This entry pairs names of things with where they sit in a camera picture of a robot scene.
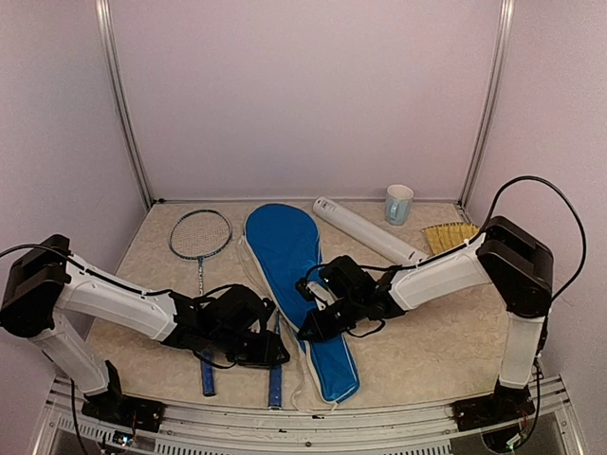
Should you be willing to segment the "white shuttlecock tube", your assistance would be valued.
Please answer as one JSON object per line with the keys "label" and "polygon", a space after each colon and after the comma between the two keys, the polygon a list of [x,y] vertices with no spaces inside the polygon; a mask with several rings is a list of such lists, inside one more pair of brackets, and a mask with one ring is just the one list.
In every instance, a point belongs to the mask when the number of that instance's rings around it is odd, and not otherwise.
{"label": "white shuttlecock tube", "polygon": [[319,197],[313,203],[312,211],[334,228],[374,250],[393,264],[414,265],[429,258],[428,254],[331,199]]}

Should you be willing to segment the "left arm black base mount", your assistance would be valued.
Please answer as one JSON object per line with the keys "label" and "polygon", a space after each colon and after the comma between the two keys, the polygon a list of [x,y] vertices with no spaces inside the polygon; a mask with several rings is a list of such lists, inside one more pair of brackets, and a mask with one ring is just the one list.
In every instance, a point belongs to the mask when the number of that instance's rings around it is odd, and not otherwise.
{"label": "left arm black base mount", "polygon": [[105,361],[108,371],[108,388],[96,395],[85,395],[82,414],[100,421],[158,433],[165,405],[162,402],[124,394],[116,367]]}

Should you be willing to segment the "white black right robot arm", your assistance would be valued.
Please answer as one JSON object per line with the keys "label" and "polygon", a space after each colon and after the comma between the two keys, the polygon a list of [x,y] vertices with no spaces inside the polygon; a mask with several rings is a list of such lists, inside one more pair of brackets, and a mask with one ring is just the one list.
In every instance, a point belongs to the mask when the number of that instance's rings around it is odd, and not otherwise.
{"label": "white black right robot arm", "polygon": [[398,318],[463,289],[491,284],[508,314],[505,353],[497,391],[485,401],[487,415],[504,421],[517,410],[527,386],[552,304],[554,257],[550,249],[504,216],[491,218],[460,246],[416,265],[383,268],[374,279],[367,267],[343,255],[317,265],[334,301],[308,311],[301,340],[321,342],[363,319]]}

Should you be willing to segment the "blue badminton racket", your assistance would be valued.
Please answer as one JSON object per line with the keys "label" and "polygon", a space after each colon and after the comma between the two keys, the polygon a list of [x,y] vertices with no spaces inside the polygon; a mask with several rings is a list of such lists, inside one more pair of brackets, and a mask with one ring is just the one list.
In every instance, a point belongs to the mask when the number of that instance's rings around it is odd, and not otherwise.
{"label": "blue badminton racket", "polygon": [[269,372],[267,406],[270,410],[282,408],[282,366],[276,365]]}
{"label": "blue badminton racket", "polygon": [[232,238],[227,217],[214,209],[197,209],[182,215],[169,234],[169,248],[175,256],[197,261],[199,294],[204,294],[203,264],[219,254]]}

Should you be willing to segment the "blue racket cover bag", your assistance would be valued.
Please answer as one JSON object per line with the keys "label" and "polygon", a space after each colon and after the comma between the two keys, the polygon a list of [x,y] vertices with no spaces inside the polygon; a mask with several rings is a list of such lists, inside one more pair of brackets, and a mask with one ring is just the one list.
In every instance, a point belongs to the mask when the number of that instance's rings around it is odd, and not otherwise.
{"label": "blue racket cover bag", "polygon": [[314,220],[290,205],[265,204],[246,218],[242,244],[296,340],[299,364],[307,367],[321,400],[336,407],[353,396],[360,387],[359,373],[344,337],[325,342],[300,341],[297,337],[307,312],[317,307],[296,290],[296,281],[322,262],[320,233]]}

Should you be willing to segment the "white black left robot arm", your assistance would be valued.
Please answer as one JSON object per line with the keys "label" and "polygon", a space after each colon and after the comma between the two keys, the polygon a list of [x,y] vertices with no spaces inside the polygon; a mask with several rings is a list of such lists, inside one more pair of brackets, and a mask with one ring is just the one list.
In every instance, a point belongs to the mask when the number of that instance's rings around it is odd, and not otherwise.
{"label": "white black left robot arm", "polygon": [[272,369],[290,359],[280,335],[267,327],[274,302],[243,284],[222,285],[195,298],[147,289],[87,263],[61,234],[4,253],[18,250],[24,254],[9,270],[2,328],[37,345],[112,421],[126,420],[132,399],[120,390],[115,367],[94,354],[67,312],[112,322],[196,358],[205,350],[220,352],[228,369]]}

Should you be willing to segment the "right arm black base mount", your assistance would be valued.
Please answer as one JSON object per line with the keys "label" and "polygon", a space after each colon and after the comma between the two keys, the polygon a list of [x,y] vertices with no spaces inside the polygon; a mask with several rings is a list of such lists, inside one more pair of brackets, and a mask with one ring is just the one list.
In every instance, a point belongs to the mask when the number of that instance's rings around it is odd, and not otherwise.
{"label": "right arm black base mount", "polygon": [[528,386],[512,389],[499,382],[492,393],[455,401],[451,407],[459,431],[491,427],[536,411]]}

